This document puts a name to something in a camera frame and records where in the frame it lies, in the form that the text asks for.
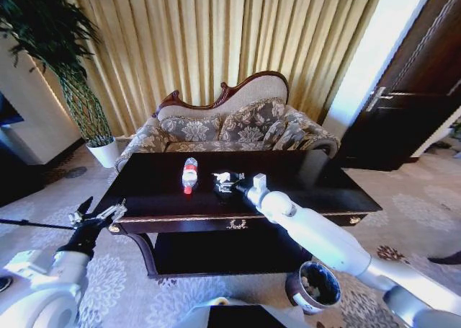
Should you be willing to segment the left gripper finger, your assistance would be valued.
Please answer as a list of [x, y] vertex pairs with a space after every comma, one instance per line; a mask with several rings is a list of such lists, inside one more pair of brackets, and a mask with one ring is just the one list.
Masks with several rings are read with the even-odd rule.
[[91, 206], [92, 200], [93, 197], [90, 196], [82, 204], [80, 204], [76, 210], [71, 211], [68, 214], [69, 221], [71, 222], [72, 227], [77, 227], [79, 223], [85, 220], [86, 213]]
[[91, 223], [98, 223], [101, 225], [110, 225], [115, 221], [122, 218], [125, 213], [127, 212], [127, 208], [125, 206], [125, 198], [119, 200], [116, 204], [108, 207], [102, 213], [99, 213], [95, 217], [89, 219]]

